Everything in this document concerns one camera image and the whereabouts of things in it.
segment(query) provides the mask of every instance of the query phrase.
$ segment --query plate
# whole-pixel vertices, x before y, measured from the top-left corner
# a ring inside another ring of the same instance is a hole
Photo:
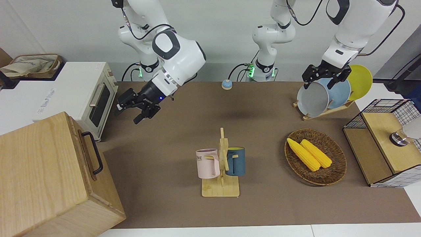
[[[318,171],[311,171],[292,151],[288,142],[285,141],[284,152],[288,164],[292,170],[305,181],[320,186],[331,185],[339,182],[346,173],[346,158],[339,145],[325,133],[314,129],[300,129],[292,132],[288,138],[300,143],[307,139],[313,145],[323,151],[331,160],[328,168],[320,167]]]
[[[309,117],[322,114],[330,101],[327,89],[318,82],[311,83],[307,90],[302,86],[298,91],[297,100],[298,109]]]
[[[373,84],[373,76],[370,70],[361,65],[350,65],[351,73],[348,76],[352,94],[349,100],[357,100],[365,96]]]
[[[335,109],[344,105],[349,95],[351,94],[351,85],[348,80],[340,81],[336,83],[332,89],[328,89],[328,84],[331,81],[331,78],[322,78],[318,82],[322,84],[329,94],[329,99],[333,100],[328,106],[329,109]]]

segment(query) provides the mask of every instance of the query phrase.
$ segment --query white toaster oven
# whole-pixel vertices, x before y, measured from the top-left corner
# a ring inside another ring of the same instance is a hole
[[[100,140],[117,89],[106,62],[67,62],[44,92],[32,120],[65,111],[95,140]]]

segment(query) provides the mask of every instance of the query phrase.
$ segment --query black wire grid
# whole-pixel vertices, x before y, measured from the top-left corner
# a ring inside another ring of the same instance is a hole
[[[362,113],[393,113],[398,121],[405,125],[410,121],[421,116],[420,112],[414,106],[411,100],[374,100],[361,113],[353,118],[344,128],[366,129]],[[416,147],[421,152],[421,139],[414,141]],[[421,165],[414,166],[400,173],[394,174],[377,183],[371,184],[371,187],[404,187],[411,183],[421,180]]]

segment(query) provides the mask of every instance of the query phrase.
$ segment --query corn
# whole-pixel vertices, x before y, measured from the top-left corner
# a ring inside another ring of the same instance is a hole
[[[332,164],[332,160],[308,140],[303,139],[300,144],[313,155],[323,168],[327,168]]]
[[[320,163],[304,147],[290,138],[287,138],[287,141],[293,152],[311,171],[320,169]]]

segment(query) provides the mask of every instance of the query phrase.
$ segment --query mug handle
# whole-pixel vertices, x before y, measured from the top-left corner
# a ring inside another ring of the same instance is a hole
[[[210,155],[210,156],[205,156],[206,159],[209,160],[213,160],[213,172],[212,175],[216,175],[216,170],[219,169],[219,160],[218,160],[218,156],[217,155]]]
[[[238,155],[232,155],[232,173],[235,174],[235,162],[234,158],[238,158]]]

